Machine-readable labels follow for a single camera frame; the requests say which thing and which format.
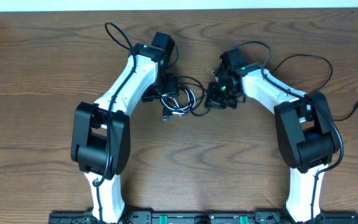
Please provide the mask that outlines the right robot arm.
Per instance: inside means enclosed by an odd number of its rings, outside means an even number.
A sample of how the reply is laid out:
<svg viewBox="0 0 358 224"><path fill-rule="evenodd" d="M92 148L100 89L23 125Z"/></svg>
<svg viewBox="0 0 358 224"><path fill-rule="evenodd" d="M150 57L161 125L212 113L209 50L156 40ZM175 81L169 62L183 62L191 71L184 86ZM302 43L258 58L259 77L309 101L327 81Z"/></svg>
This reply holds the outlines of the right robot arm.
<svg viewBox="0 0 358 224"><path fill-rule="evenodd" d="M273 113L280 154L290 168L285 204L292 223L321 223L322 177L343 142L326 97L296 90L275 78L261 63L249 64L239 48L225 51L208 85L205 107L237 107L239 97L252 98Z"/></svg>

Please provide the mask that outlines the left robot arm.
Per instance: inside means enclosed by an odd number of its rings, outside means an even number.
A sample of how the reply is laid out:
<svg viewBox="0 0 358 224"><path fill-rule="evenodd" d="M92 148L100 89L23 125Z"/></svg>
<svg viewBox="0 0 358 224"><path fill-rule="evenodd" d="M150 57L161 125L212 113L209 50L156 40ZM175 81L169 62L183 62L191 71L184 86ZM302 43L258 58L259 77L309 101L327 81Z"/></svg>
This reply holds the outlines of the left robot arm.
<svg viewBox="0 0 358 224"><path fill-rule="evenodd" d="M166 72L174 47L171 36L161 32L151 44L135 44L112 87L75 110L71 159L91 187L92 223L119 223L124 213L120 175L131 152L130 117L139 101L178 96L177 81Z"/></svg>

